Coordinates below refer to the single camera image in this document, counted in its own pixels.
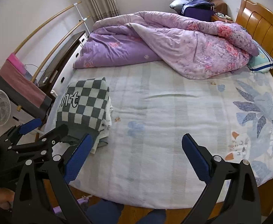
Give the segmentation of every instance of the blue pants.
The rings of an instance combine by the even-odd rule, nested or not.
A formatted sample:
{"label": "blue pants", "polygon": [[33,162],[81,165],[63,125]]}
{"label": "blue pants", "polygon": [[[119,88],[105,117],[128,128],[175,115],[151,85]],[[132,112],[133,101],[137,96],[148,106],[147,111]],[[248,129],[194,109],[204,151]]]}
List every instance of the blue pants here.
{"label": "blue pants", "polygon": [[[117,224],[123,208],[123,204],[101,199],[88,208],[86,215],[94,224]],[[165,210],[153,210],[136,224],[164,224],[165,219]]]}

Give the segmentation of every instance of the mattress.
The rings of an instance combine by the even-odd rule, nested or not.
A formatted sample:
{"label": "mattress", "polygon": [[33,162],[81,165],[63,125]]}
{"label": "mattress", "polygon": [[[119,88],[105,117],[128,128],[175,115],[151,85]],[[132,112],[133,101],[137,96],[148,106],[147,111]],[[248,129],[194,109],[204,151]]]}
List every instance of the mattress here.
{"label": "mattress", "polygon": [[[181,147],[190,133],[213,155],[249,160],[258,185],[273,178],[273,77],[247,67],[206,80],[189,80],[163,61],[78,69],[70,82],[105,77],[114,111],[108,146],[89,155],[75,188],[131,206],[193,207],[205,184]],[[46,131],[55,127],[62,95]],[[54,154],[67,144],[59,143]],[[223,201],[226,181],[218,202]]]}

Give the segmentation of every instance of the blue pillow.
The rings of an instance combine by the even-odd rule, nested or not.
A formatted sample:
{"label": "blue pillow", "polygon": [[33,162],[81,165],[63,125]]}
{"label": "blue pillow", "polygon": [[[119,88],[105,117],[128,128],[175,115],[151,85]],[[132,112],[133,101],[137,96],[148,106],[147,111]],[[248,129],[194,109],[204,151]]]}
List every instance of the blue pillow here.
{"label": "blue pillow", "polygon": [[249,62],[248,67],[254,72],[267,72],[273,69],[273,58],[257,43],[259,48],[259,55],[253,56]]}

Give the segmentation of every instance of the floral comforter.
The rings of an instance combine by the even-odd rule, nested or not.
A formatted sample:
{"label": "floral comforter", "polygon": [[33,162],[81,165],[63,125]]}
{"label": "floral comforter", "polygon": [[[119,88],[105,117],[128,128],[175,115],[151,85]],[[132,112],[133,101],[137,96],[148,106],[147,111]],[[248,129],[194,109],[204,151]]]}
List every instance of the floral comforter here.
{"label": "floral comforter", "polygon": [[249,54],[259,54],[257,45],[238,24],[145,11],[96,22],[74,68],[163,59],[186,78],[206,79],[243,67]]}

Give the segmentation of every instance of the blue gripper pad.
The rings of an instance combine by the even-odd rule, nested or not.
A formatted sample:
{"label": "blue gripper pad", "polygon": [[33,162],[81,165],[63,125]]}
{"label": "blue gripper pad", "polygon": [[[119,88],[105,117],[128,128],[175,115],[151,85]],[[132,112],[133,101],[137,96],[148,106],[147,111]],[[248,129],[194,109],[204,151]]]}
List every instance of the blue gripper pad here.
{"label": "blue gripper pad", "polygon": [[26,135],[27,133],[30,133],[32,130],[38,128],[41,125],[42,120],[40,118],[33,119],[20,127],[19,134]]}
{"label": "blue gripper pad", "polygon": [[209,175],[209,165],[188,135],[184,135],[182,138],[182,149],[190,161],[199,180],[208,184],[211,179]]}
{"label": "blue gripper pad", "polygon": [[93,147],[91,135],[87,135],[80,145],[76,148],[70,160],[65,166],[64,179],[67,184],[76,179],[82,165]]}

